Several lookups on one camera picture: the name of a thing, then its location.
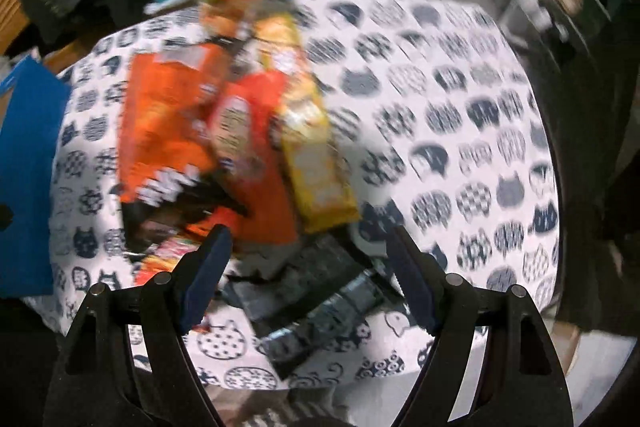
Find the large orange chip bag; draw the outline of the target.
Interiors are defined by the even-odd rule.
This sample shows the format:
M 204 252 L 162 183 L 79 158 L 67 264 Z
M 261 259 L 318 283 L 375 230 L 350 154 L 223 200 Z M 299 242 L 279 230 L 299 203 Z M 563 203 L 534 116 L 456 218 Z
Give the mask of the large orange chip bag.
M 121 202 L 157 208 L 214 171 L 205 119 L 230 62 L 213 43 L 134 54 L 118 138 Z

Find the shoe rack with shoes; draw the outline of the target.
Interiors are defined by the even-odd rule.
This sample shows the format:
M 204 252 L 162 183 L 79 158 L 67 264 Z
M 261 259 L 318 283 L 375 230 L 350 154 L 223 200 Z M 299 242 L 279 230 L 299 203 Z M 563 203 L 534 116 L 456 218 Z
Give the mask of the shoe rack with shoes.
M 575 62 L 600 69 L 602 35 L 628 0 L 509 0 L 499 27 L 526 72 Z

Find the cardboard box with blue flap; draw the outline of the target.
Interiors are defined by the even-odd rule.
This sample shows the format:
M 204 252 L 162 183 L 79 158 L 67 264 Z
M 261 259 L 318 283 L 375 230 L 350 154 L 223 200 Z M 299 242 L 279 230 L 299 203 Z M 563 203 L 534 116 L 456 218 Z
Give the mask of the cardboard box with blue flap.
M 28 56 L 1 92 L 11 95 L 1 126 L 1 295 L 50 295 L 51 180 L 70 86 Z

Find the cat pattern bedsheet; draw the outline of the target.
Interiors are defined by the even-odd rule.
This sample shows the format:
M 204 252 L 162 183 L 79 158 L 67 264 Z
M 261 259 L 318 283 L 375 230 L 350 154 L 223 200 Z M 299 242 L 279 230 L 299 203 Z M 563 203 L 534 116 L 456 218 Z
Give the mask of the cat pattern bedsheet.
M 381 256 L 401 225 L 480 288 L 526 288 L 550 303 L 559 196 L 532 87 L 491 17 L 451 0 L 292 0 L 310 67 L 352 175 L 354 243 Z M 53 291 L 28 299 L 65 333 L 87 288 L 128 287 L 116 138 L 129 65 L 202 41 L 192 9 L 100 40 L 66 69 L 72 96 L 52 181 Z

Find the orange red snack pack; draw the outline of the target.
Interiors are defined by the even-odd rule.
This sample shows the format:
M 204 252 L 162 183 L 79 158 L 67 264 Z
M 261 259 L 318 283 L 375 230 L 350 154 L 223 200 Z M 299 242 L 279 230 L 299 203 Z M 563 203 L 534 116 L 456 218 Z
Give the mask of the orange red snack pack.
M 271 118 L 277 115 L 288 82 L 266 70 L 227 82 L 207 126 L 226 187 L 245 209 L 230 220 L 233 235 L 245 244 L 285 245 L 298 239 L 297 218 L 271 144 Z

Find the black foil snack bag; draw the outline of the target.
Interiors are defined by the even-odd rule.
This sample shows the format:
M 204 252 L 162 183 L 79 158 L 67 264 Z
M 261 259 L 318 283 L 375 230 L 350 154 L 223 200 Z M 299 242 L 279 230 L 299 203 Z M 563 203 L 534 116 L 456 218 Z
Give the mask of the black foil snack bag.
M 222 295 L 243 310 L 282 379 L 367 315 L 401 299 L 344 229 L 309 239 L 267 282 L 229 277 Z

